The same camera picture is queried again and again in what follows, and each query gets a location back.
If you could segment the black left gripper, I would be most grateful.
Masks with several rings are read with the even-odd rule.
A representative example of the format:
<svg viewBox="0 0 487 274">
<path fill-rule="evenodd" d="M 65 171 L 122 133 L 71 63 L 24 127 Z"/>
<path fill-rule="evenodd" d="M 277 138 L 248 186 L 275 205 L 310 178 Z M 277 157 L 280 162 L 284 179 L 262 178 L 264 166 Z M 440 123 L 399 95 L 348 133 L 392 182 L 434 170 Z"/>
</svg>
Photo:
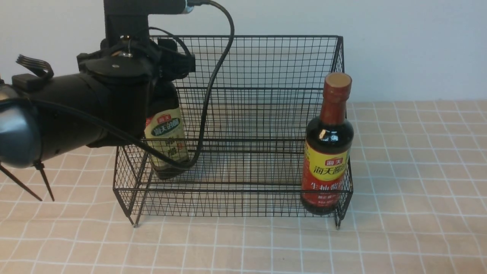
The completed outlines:
<svg viewBox="0 0 487 274">
<path fill-rule="evenodd" d="M 110 48 L 77 56 L 78 69 L 108 90 L 106 121 L 132 137 L 142 137 L 148 100 L 160 60 L 160 77 L 181 80 L 196 72 L 196 57 L 178 37 L 147 40 L 123 37 Z"/>
</svg>

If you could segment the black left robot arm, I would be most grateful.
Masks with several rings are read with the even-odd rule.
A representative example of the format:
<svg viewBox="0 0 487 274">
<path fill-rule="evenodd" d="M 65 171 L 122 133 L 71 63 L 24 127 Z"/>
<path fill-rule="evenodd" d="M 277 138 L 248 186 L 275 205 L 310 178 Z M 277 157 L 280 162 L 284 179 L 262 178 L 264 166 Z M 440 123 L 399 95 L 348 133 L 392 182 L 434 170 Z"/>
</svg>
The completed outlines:
<svg viewBox="0 0 487 274">
<path fill-rule="evenodd" d="M 78 73 L 54 76 L 47 61 L 17 57 L 30 73 L 1 84 L 2 163 L 26 168 L 83 146 L 129 144 L 86 118 L 40 106 L 40 101 L 75 109 L 141 139 L 156 85 L 183 79 L 196 66 L 181 40 L 129 36 L 112 47 L 103 40 L 100 50 L 76 59 Z"/>
</svg>

